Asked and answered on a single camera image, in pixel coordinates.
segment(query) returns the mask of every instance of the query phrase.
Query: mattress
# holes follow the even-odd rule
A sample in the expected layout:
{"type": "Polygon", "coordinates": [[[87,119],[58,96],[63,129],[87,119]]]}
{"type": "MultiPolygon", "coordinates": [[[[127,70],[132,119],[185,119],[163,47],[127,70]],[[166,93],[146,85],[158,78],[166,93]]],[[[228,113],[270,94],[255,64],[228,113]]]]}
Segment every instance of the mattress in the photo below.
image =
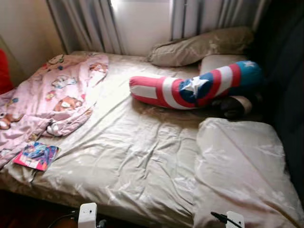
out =
{"type": "Polygon", "coordinates": [[[199,70],[107,55],[109,72],[91,118],[66,137],[39,140],[61,148],[46,172],[9,162],[0,188],[76,208],[96,202],[102,214],[147,227],[192,227],[196,135],[214,114],[136,101],[129,78],[148,72],[186,79],[199,70]]]}

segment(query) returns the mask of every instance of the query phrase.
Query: white star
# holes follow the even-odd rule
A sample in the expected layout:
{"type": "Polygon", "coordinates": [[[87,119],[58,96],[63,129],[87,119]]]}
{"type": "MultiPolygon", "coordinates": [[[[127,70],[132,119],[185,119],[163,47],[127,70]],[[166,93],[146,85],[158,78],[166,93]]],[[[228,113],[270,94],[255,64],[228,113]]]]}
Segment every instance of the white star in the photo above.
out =
{"type": "Polygon", "coordinates": [[[198,89],[200,86],[205,84],[208,80],[200,79],[200,77],[194,77],[188,85],[185,85],[182,89],[192,91],[194,96],[196,97],[198,94],[198,89]]]}
{"type": "Polygon", "coordinates": [[[245,64],[245,67],[255,67],[255,63],[254,62],[252,62],[252,61],[246,61],[246,62],[244,62],[244,64],[245,64]]]}

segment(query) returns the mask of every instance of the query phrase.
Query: cartoon bear print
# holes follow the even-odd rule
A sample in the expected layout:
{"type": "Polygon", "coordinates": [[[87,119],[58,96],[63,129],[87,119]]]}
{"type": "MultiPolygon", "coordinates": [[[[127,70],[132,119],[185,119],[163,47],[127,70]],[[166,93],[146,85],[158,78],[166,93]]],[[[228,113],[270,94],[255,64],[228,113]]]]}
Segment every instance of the cartoon bear print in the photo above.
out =
{"type": "Polygon", "coordinates": [[[4,158],[7,154],[9,154],[9,152],[11,152],[11,150],[9,149],[3,149],[2,151],[0,151],[0,159],[4,158]]]}
{"type": "Polygon", "coordinates": [[[0,130],[9,129],[11,123],[20,121],[22,117],[23,114],[0,113],[0,130]]]}
{"type": "Polygon", "coordinates": [[[58,76],[55,81],[52,82],[52,86],[55,89],[62,89],[66,87],[67,85],[74,85],[77,81],[74,77],[68,77],[65,75],[58,76]]]}
{"type": "Polygon", "coordinates": [[[91,71],[99,71],[99,72],[102,72],[102,73],[106,73],[107,70],[108,70],[108,67],[106,64],[103,64],[103,63],[94,63],[94,64],[91,64],[90,65],[90,70],[91,71]]]}
{"type": "Polygon", "coordinates": [[[17,103],[19,101],[19,98],[13,98],[13,99],[11,99],[9,102],[7,102],[6,104],[5,104],[5,106],[6,107],[9,107],[10,105],[12,105],[13,103],[17,103]]]}
{"type": "Polygon", "coordinates": [[[53,136],[60,136],[61,134],[59,133],[59,126],[57,125],[56,122],[49,124],[47,126],[47,133],[53,136]]]}
{"type": "Polygon", "coordinates": [[[53,97],[55,96],[55,91],[51,90],[46,94],[46,101],[50,101],[53,99],[53,97]]]}
{"type": "Polygon", "coordinates": [[[51,65],[55,65],[57,63],[63,63],[64,61],[65,61],[65,55],[62,54],[62,55],[55,56],[54,58],[49,60],[48,63],[51,65]]]}
{"type": "Polygon", "coordinates": [[[91,116],[93,110],[91,108],[89,108],[88,110],[85,111],[85,115],[87,116],[91,116]]]}
{"type": "Polygon", "coordinates": [[[82,101],[74,97],[66,96],[60,100],[54,108],[55,112],[62,112],[66,110],[75,110],[77,107],[82,106],[82,101]]]}

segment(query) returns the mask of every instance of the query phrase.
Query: pillow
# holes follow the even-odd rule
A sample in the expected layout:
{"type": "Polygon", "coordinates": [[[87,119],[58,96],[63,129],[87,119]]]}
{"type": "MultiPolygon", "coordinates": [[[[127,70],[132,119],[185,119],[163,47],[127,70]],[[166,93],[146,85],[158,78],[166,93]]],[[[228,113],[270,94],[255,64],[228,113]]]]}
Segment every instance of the pillow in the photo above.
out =
{"type": "Polygon", "coordinates": [[[211,211],[234,211],[245,227],[304,227],[300,200],[285,173],[282,143],[266,123],[208,118],[199,125],[194,228],[222,227],[211,211]]]}
{"type": "Polygon", "coordinates": [[[253,32],[247,27],[218,29],[156,45],[147,56],[147,61],[161,67],[180,67],[213,54],[242,55],[253,40],[253,32]]]}
{"type": "Polygon", "coordinates": [[[205,74],[215,68],[227,66],[238,61],[245,61],[244,55],[211,55],[206,56],[200,63],[199,75],[205,74]]]}
{"type": "Polygon", "coordinates": [[[131,95],[142,102],[174,109],[208,105],[215,97],[254,91],[263,80],[260,67],[252,61],[223,66],[192,79],[160,75],[130,78],[131,95]]]}
{"type": "Polygon", "coordinates": [[[12,90],[13,84],[10,81],[9,65],[4,51],[0,49],[0,94],[12,90]]]}

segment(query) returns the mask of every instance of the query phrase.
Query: book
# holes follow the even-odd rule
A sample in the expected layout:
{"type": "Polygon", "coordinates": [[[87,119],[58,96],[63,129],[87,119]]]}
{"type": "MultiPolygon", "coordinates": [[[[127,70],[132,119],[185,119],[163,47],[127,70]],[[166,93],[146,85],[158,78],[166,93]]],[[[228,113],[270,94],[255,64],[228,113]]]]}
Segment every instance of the book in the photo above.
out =
{"type": "Polygon", "coordinates": [[[45,171],[52,163],[58,151],[59,148],[56,146],[34,142],[22,149],[13,162],[45,171]]]}

